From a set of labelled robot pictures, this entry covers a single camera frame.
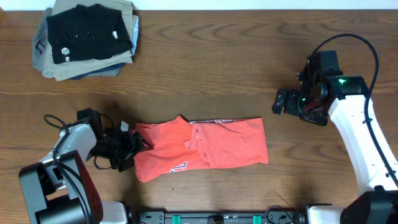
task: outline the wooden table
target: wooden table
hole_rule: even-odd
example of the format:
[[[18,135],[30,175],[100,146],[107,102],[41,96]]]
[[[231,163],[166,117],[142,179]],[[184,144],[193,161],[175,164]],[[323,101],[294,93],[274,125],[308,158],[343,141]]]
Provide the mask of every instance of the wooden table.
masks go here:
[[[397,11],[139,11],[140,37],[132,65],[117,78],[56,82],[31,65],[32,38],[42,12],[5,12],[0,21],[0,223],[28,223],[19,170],[39,161],[58,131],[43,114],[76,120],[92,107],[130,124],[262,116],[269,164],[192,170],[146,184],[135,170],[97,170],[86,163],[101,198],[136,210],[266,210],[306,203],[347,206],[357,198],[353,167],[337,129],[272,114],[279,88],[298,88],[295,74],[323,40],[351,32],[380,57],[373,101],[382,130],[398,152]],[[346,75],[373,75],[370,50],[342,38]]]

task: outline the orange t-shirt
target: orange t-shirt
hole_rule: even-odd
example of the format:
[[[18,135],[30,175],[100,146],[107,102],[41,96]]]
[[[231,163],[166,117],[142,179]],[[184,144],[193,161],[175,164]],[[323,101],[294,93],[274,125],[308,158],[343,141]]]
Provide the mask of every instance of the orange t-shirt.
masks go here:
[[[187,122],[179,116],[162,124],[137,123],[134,131],[149,144],[134,157],[142,182],[183,170],[268,163],[262,118]]]

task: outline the white logo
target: white logo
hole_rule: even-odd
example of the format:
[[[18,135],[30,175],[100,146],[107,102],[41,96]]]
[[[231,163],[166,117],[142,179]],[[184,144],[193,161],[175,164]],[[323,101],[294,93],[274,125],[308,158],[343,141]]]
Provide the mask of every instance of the white logo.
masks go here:
[[[113,35],[113,37],[114,37],[115,39],[118,38],[118,33],[117,33],[116,31],[113,31],[113,32],[112,32],[112,35]]]
[[[170,170],[170,173],[184,171],[184,169],[187,168],[187,164],[188,162],[183,162],[180,165],[173,167],[172,170]]]
[[[61,52],[62,52],[63,55],[68,55],[69,54],[69,49],[64,47],[63,49],[61,49]]]

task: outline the black t-shirt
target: black t-shirt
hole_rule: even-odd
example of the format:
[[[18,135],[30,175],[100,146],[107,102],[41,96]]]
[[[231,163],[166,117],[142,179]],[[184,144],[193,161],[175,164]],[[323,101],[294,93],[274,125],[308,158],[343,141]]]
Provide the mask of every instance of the black t-shirt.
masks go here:
[[[54,63],[106,59],[132,48],[121,11],[77,5],[47,17]]]

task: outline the clothing stack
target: clothing stack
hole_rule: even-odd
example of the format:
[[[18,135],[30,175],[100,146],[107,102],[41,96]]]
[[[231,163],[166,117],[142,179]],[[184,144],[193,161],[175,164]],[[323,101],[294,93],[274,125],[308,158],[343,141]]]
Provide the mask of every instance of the clothing stack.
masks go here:
[[[57,0],[33,39],[33,67],[58,81],[119,75],[136,51],[132,10],[125,0]]]

